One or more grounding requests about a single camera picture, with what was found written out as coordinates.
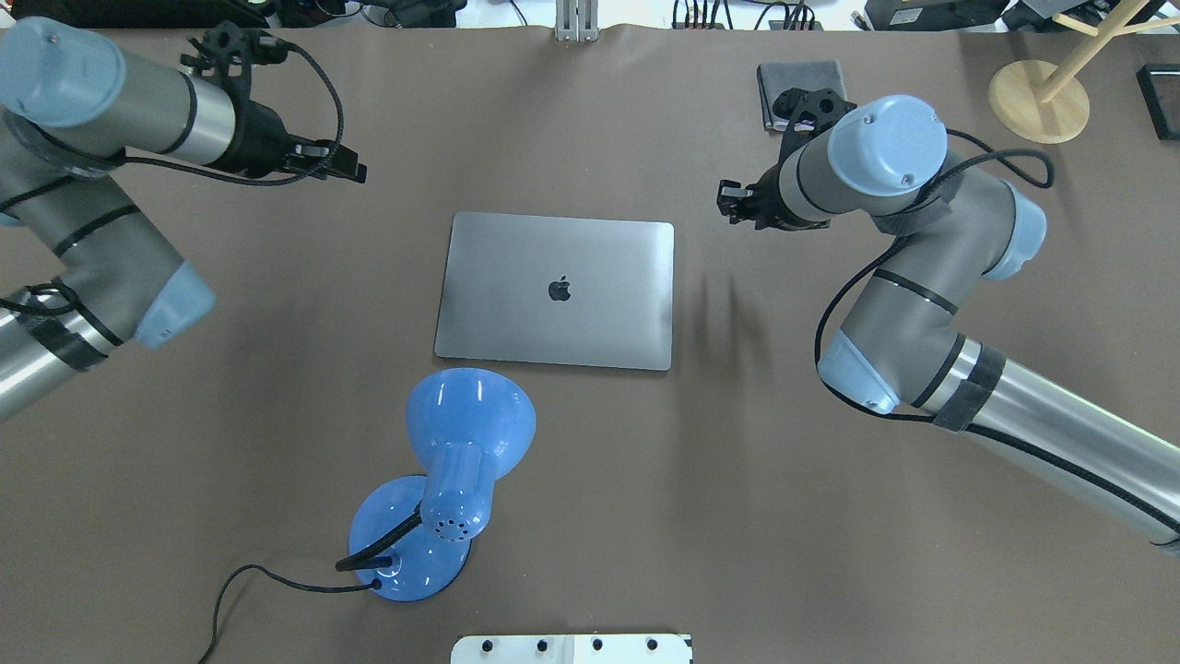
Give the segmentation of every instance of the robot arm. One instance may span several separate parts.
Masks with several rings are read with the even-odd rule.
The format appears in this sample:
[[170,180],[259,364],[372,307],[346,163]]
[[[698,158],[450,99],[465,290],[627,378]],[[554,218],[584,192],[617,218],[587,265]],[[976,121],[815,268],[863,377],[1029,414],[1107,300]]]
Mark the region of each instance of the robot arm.
[[946,177],[962,159],[924,101],[851,110],[832,97],[795,91],[780,114],[815,129],[788,131],[778,165],[749,188],[723,180],[717,198],[733,223],[802,230],[861,209],[899,237],[822,354],[820,379],[874,414],[905,402],[976,435],[1180,557],[1180,449],[951,327],[981,277],[1007,278],[1037,252],[1041,209],[978,169]]
[[249,99],[251,65],[297,46],[231,24],[192,44],[198,55],[183,57],[188,72],[178,72],[48,19],[18,21],[0,42],[0,223],[27,226],[66,267],[0,303],[0,422],[124,342],[157,348],[214,305],[201,276],[107,177],[123,163],[158,163],[125,147],[249,178],[296,173],[215,173],[241,183],[365,180],[340,145],[342,125],[335,140],[308,140]]

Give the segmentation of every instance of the round wooden base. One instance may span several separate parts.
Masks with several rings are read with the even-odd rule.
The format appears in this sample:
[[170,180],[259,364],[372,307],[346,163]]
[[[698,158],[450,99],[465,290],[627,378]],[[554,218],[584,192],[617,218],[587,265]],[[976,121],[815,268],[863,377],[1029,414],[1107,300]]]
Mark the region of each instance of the round wooden base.
[[1064,143],[1086,129],[1090,98],[1077,79],[1053,99],[1037,101],[1044,80],[1057,68],[1043,60],[1020,60],[996,72],[988,100],[999,121],[1014,133],[1036,143]]

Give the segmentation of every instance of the laptop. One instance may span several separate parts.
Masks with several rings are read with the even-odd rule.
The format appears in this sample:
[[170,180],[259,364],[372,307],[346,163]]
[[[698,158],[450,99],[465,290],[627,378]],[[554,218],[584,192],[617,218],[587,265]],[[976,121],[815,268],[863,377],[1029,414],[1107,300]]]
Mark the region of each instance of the laptop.
[[673,225],[454,215],[434,353],[667,372]]

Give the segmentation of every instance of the wooden coat stand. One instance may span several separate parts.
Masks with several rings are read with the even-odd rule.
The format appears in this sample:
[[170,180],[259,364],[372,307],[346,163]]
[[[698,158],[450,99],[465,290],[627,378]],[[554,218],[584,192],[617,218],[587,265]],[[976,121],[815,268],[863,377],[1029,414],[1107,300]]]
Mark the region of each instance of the wooden coat stand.
[[1075,75],[1086,63],[1120,34],[1180,24],[1180,18],[1127,24],[1148,0],[1122,0],[1097,27],[1063,14],[1058,24],[1089,35],[1061,66],[1044,60],[1020,60],[996,72],[988,100],[1004,125],[1036,143],[1064,143],[1077,136],[1090,118],[1090,98]]

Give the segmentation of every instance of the white panel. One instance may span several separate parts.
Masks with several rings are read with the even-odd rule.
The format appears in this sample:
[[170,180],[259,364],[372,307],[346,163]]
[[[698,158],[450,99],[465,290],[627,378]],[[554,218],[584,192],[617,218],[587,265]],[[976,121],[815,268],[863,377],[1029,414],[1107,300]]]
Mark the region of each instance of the white panel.
[[689,635],[464,637],[451,664],[691,664]]

